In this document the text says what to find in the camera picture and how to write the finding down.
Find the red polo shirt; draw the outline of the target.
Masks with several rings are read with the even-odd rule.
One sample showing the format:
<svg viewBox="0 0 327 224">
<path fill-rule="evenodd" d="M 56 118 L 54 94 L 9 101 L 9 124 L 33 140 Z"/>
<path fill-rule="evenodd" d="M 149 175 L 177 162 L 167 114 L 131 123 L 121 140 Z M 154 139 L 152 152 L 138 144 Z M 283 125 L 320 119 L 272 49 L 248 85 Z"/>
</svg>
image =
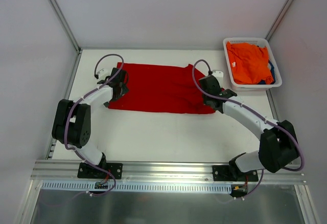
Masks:
<svg viewBox="0 0 327 224">
<path fill-rule="evenodd" d="M 193 65 L 186 67 L 125 63 L 129 91 L 108 108 L 152 113 L 207 115 L 215 111 L 203 103 L 192 78 Z"/>
</svg>

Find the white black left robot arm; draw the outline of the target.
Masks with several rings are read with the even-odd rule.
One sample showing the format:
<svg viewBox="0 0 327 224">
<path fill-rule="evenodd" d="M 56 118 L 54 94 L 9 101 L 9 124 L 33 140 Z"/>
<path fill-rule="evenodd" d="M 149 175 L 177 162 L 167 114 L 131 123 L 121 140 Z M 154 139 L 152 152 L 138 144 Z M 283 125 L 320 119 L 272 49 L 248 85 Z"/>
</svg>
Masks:
<svg viewBox="0 0 327 224">
<path fill-rule="evenodd" d="M 99 80 L 96 87 L 77 100 L 59 101 L 52 128 L 53 139 L 73 151 L 83 163 L 89 165 L 89 172 L 96 178 L 106 174 L 106 156 L 91 143 L 91 115 L 99 108 L 122 98 L 129 89 L 129 76 L 123 69 L 113 68 L 108 76 Z"/>
</svg>

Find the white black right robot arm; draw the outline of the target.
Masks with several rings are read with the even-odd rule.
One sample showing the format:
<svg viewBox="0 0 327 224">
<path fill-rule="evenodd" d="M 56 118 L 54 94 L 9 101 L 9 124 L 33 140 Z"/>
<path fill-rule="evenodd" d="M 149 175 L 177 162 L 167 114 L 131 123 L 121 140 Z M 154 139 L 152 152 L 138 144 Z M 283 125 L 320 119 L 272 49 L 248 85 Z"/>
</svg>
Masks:
<svg viewBox="0 0 327 224">
<path fill-rule="evenodd" d="M 242 153 L 229 161 L 229 176 L 240 181 L 247 172 L 266 169 L 275 173 L 280 169 L 291 171 L 287 165 L 302 156 L 292 123 L 268 120 L 230 89 L 222 89 L 213 75 L 199 79 L 203 103 L 225 114 L 253 133 L 259 140 L 259 148 Z"/>
</svg>

